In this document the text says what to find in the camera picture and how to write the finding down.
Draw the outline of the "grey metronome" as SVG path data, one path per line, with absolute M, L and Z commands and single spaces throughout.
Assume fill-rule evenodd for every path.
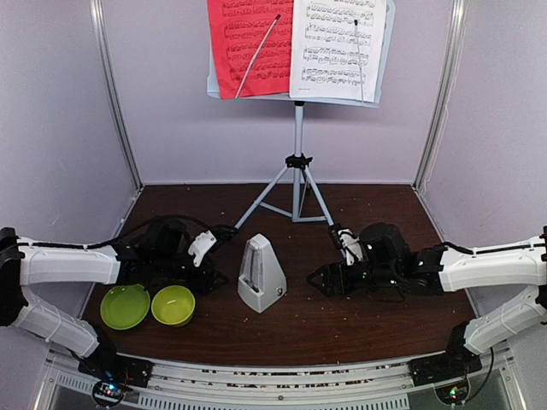
M 250 309 L 263 313 L 286 292 L 286 276 L 272 244 L 262 234 L 256 234 L 244 247 L 238 296 Z

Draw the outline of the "white perforated music stand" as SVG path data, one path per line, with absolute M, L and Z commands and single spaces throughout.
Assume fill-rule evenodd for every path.
M 381 85 L 385 72 L 386 58 L 388 55 L 389 44 L 391 41 L 392 23 L 394 20 L 395 4 L 392 1 L 387 2 L 387 17 L 385 23 L 385 37 L 381 51 L 379 77 L 376 89 L 376 98 L 373 102 L 360 104 L 356 101 L 343 100 L 343 99 L 325 99 L 325 98 L 300 98 L 293 99 L 289 95 L 289 91 L 284 94 L 275 94 L 268 96 L 258 97 L 237 97 L 237 100 L 244 99 L 245 101 L 251 101 L 253 99 L 272 99 L 272 100 L 286 100 L 293 103 L 295 108 L 295 131 L 294 131 L 294 152 L 285 158 L 285 163 L 278 172 L 278 174 L 270 181 L 263 192 L 255 199 L 250 205 L 247 211 L 243 214 L 240 220 L 234 227 L 239 229 L 244 222 L 251 216 L 251 214 L 258 208 L 264 207 L 270 209 L 278 214 L 282 214 L 290 218 L 294 222 L 306 222 L 309 223 L 311 219 L 309 217 L 303 217 L 301 215 L 303 207 L 304 194 L 307 189 L 312 189 L 315 197 L 320 205 L 322 214 L 315 217 L 315 221 L 325 221 L 329 226 L 333 225 L 333 219 L 330 215 L 326 203 L 321 196 L 321 192 L 317 183 L 315 182 L 309 165 L 311 158 L 307 157 L 303 153 L 303 112 L 305 103 L 330 103 L 338 105 L 350 105 L 360 106 L 365 108 L 376 108 L 379 106 L 379 100 L 381 97 Z M 209 76 L 208 76 L 208 94 L 212 97 L 220 98 L 219 86 L 217 82 L 215 65 L 213 61 L 211 38 L 210 38 L 210 58 L 209 58 Z

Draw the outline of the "white sheet music page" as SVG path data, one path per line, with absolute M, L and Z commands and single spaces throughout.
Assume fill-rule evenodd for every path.
M 290 97 L 373 102 L 386 17 L 386 1 L 294 2 Z

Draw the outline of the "red sheet music page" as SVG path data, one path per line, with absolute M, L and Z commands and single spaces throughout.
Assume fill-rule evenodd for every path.
M 293 1 L 208 1 L 220 98 L 289 91 Z

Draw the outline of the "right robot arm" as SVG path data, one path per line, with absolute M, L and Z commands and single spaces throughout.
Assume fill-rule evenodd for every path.
M 495 344 L 546 322 L 546 235 L 504 245 L 464 248 L 443 242 L 410 250 L 398 227 L 375 223 L 359 235 L 335 224 L 329 231 L 344 258 L 307 281 L 324 296 L 394 289 L 400 296 L 442 296 L 458 290 L 522 284 L 524 290 L 492 312 L 456 326 L 442 354 L 413 360 L 418 374 L 440 370 L 453 378 L 475 371 Z

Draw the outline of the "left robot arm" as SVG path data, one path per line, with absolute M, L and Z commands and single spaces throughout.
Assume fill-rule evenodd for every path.
M 226 284 L 210 259 L 236 233 L 228 225 L 206 225 L 191 236 L 182 215 L 154 217 L 140 224 L 144 233 L 120 235 L 102 243 L 36 242 L 12 227 L 1 230 L 1 325 L 23 328 L 64 346 L 96 378 L 112 380 L 129 371 L 129 361 L 97 325 L 63 312 L 34 295 L 31 284 L 115 285 L 182 282 L 199 295 Z

